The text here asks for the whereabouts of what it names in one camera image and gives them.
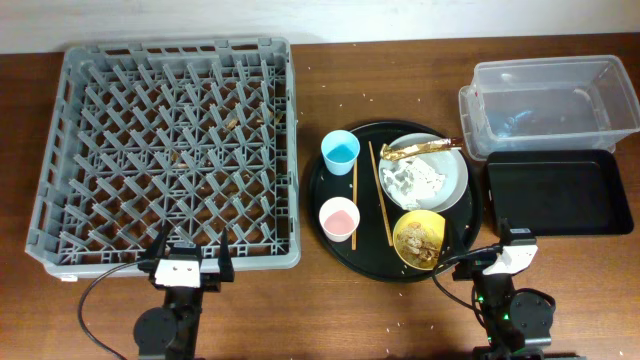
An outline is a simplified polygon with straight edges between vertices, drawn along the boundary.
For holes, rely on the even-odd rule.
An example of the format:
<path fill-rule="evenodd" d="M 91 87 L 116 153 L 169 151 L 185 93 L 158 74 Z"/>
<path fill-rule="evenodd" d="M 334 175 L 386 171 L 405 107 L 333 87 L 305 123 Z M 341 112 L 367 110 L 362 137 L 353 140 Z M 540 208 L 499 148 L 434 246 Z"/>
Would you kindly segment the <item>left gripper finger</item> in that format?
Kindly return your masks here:
<path fill-rule="evenodd" d="M 232 283 L 235 279 L 235 270 L 229 250 L 228 232 L 226 228 L 223 229 L 220 237 L 218 267 L 220 281 Z"/>
<path fill-rule="evenodd" d="M 164 256 L 166 251 L 167 238 L 171 231 L 171 224 L 165 222 L 161 228 L 161 231 L 153 240 L 150 247 L 147 249 L 147 259 L 156 260 Z"/>

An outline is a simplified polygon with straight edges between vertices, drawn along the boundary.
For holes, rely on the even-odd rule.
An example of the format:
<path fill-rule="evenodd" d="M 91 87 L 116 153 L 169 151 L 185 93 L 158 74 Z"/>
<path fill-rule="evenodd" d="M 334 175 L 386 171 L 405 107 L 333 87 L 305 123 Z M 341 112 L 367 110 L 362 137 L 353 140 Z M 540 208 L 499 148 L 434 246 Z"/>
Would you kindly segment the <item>nut shell food scraps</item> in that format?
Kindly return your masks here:
<path fill-rule="evenodd" d="M 435 242 L 435 233 L 419 222 L 405 226 L 397 235 L 400 255 L 415 267 L 432 267 L 437 262 L 439 248 Z"/>

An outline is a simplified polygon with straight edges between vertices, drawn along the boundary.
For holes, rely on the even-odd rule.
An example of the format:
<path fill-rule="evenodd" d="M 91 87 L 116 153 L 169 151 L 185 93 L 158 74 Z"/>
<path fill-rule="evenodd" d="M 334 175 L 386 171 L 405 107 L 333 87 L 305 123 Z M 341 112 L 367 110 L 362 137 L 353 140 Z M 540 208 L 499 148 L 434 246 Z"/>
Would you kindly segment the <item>yellow plastic bowl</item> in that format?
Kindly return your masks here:
<path fill-rule="evenodd" d="M 433 270 L 440 259 L 446 220 L 438 213 L 414 210 L 402 215 L 393 229 L 394 249 L 408 267 Z"/>

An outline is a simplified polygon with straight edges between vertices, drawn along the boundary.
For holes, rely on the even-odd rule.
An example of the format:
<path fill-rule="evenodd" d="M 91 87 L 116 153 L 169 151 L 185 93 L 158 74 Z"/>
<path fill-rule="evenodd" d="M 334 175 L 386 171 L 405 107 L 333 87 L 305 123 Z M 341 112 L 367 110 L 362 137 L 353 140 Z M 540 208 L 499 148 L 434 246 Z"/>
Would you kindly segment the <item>wooden chopstick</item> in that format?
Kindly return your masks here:
<path fill-rule="evenodd" d="M 377 194 L 378 194 L 379 205 L 380 205 L 380 209 L 381 209 L 382 221 L 383 221 L 383 225 L 384 225 L 384 229 L 385 229 L 385 235 L 386 235 L 387 243 L 388 243 L 389 247 L 393 247 L 392 232 L 391 232 L 391 228 L 390 228 L 390 224 L 389 224 L 389 220 L 388 220 L 387 209 L 386 209 L 386 204 L 385 204 L 385 200 L 384 200 L 384 194 L 383 194 L 381 182 L 380 182 L 380 179 L 379 179 L 376 156 L 375 156 L 374 149 L 373 149 L 373 144 L 372 144 L 371 141 L 368 141 L 368 149 L 369 149 L 369 155 L 370 155 L 370 160 L 371 160 L 371 164 L 372 164 L 372 171 L 373 171 L 376 191 L 377 191 Z"/>
<path fill-rule="evenodd" d="M 352 176 L 352 202 L 353 202 L 353 220 L 354 220 L 354 229 L 352 232 L 352 243 L 351 249 L 355 251 L 357 249 L 357 227 L 360 221 L 360 214 L 357 207 L 357 197 L 358 197 L 358 159 L 356 158 L 353 166 L 353 176 Z"/>

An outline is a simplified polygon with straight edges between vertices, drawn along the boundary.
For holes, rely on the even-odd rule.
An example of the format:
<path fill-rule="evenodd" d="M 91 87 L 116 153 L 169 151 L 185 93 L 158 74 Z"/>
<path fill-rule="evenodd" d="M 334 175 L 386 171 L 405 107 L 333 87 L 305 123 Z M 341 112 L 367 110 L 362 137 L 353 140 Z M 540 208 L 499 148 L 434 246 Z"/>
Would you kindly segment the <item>white paper napkin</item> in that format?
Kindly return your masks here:
<path fill-rule="evenodd" d="M 404 210 L 431 209 L 447 176 L 420 158 L 399 160 L 380 170 L 386 194 Z"/>

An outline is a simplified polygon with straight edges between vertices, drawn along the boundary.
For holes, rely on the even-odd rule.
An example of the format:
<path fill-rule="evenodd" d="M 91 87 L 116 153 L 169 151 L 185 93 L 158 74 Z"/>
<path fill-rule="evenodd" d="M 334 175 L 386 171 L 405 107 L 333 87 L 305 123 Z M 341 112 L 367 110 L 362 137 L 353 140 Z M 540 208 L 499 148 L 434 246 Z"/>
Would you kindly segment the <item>grey round plate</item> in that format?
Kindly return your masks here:
<path fill-rule="evenodd" d="M 437 172 L 445 174 L 447 179 L 443 190 L 438 194 L 434 207 L 428 209 L 433 212 L 442 212 L 452 207 L 462 197 L 468 183 L 467 166 L 462 154 L 459 150 L 449 150 L 436 153 L 428 153 L 417 155 L 409 158 L 420 158 L 431 165 Z M 378 173 L 380 182 L 382 176 L 380 170 L 397 161 L 380 160 L 378 165 Z M 383 189 L 384 194 L 396 204 Z"/>

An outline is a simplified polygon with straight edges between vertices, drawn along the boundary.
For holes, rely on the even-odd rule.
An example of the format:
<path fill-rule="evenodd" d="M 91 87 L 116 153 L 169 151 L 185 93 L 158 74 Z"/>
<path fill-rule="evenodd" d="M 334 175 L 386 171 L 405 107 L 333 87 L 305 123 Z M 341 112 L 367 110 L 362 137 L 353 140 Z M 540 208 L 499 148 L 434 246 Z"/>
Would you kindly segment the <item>pink plastic cup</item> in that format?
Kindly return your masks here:
<path fill-rule="evenodd" d="M 353 202 L 345 197 L 333 197 L 325 201 L 319 210 L 318 220 L 324 235 L 333 242 L 344 242 L 354 229 Z"/>

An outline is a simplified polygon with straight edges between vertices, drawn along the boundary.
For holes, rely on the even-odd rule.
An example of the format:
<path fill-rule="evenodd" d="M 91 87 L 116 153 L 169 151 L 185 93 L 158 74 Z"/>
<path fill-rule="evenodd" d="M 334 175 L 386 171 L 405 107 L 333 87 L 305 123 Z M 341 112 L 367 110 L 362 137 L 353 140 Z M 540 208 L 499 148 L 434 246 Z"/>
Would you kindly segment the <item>gold foil wrapper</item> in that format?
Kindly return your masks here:
<path fill-rule="evenodd" d="M 463 145 L 464 140 L 462 138 L 432 140 L 401 148 L 392 148 L 390 145 L 384 144 L 381 148 L 380 157 L 382 160 L 399 161 L 422 154 L 459 150 Z"/>

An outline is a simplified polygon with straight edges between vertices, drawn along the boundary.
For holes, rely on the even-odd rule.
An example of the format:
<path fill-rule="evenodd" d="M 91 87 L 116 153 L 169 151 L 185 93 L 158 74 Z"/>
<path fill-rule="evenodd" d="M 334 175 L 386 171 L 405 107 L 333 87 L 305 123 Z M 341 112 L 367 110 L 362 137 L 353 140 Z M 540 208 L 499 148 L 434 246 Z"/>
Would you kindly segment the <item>blue plastic cup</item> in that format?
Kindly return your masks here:
<path fill-rule="evenodd" d="M 360 143 L 352 132 L 335 130 L 323 138 L 321 153 L 331 174 L 346 175 L 352 170 L 360 153 Z"/>

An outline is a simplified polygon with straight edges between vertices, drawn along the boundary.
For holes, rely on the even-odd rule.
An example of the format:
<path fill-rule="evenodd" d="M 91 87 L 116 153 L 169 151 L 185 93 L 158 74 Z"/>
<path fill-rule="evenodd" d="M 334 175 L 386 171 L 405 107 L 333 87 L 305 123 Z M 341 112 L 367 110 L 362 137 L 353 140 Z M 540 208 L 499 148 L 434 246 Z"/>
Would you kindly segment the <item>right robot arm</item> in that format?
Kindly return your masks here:
<path fill-rule="evenodd" d="M 474 348 L 473 359 L 542 359 L 551 344 L 555 299 L 513 283 L 531 265 L 537 240 L 530 229 L 513 227 L 506 218 L 499 220 L 499 236 L 494 245 L 439 260 L 433 272 L 453 265 L 454 280 L 473 282 L 469 303 L 450 297 L 471 309 L 486 332 L 488 344 Z"/>

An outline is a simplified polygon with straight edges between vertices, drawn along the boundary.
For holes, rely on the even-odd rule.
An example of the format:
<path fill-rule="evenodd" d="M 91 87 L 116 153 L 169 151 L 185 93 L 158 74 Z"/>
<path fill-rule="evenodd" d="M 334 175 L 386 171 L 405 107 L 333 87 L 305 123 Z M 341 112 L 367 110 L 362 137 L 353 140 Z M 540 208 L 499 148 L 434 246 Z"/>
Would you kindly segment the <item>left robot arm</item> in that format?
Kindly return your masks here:
<path fill-rule="evenodd" d="M 140 359 L 193 359 L 204 295 L 220 292 L 221 285 L 235 277 L 226 232 L 220 239 L 218 270 L 205 273 L 201 247 L 168 244 L 170 231 L 171 225 L 165 224 L 138 265 L 153 287 L 165 292 L 163 305 L 145 311 L 135 323 Z"/>

